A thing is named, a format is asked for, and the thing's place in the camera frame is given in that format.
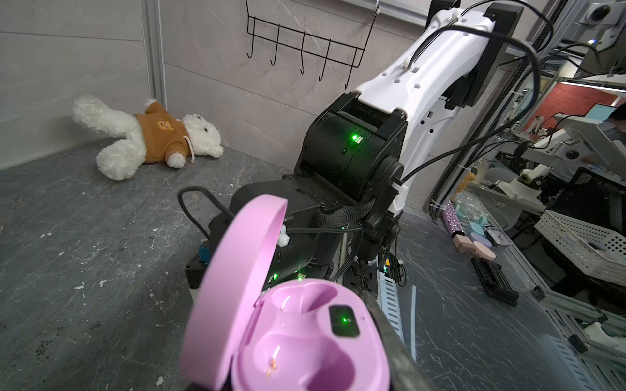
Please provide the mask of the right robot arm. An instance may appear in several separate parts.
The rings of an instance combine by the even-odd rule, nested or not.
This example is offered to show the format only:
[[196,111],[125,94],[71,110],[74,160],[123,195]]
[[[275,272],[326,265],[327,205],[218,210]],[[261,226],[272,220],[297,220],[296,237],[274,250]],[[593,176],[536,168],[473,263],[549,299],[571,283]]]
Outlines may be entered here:
[[312,122],[292,174],[241,187],[214,218],[199,251],[203,271],[233,282],[249,267],[220,257],[235,214],[272,195],[287,202],[279,242],[261,265],[262,286],[308,278],[375,292],[382,273],[400,277],[391,247],[417,173],[458,112],[484,92],[506,46],[522,50],[535,77],[536,50],[513,36],[526,4],[489,1],[462,8],[434,1],[420,38],[378,76],[342,94]]

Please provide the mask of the pink earbud case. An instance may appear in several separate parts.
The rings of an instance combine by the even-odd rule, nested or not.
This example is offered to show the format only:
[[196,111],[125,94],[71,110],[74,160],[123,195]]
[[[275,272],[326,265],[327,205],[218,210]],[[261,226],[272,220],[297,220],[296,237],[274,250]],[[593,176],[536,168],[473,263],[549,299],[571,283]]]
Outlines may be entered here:
[[205,272],[180,371],[208,390],[387,390],[391,372],[365,303],[328,280],[265,289],[287,200],[261,195],[232,220]]

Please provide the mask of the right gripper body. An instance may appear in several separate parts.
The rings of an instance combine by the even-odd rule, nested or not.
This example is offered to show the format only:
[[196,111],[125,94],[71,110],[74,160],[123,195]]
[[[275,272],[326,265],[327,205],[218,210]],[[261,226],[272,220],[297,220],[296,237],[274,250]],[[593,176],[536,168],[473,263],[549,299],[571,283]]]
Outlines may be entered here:
[[211,251],[217,249],[235,214],[262,195],[287,201],[265,289],[313,278],[342,280],[351,289],[376,290],[370,283],[374,273],[366,266],[389,253],[400,231],[399,219],[391,213],[380,215],[377,198],[360,204],[313,178],[285,175],[238,189],[228,209],[208,225]]

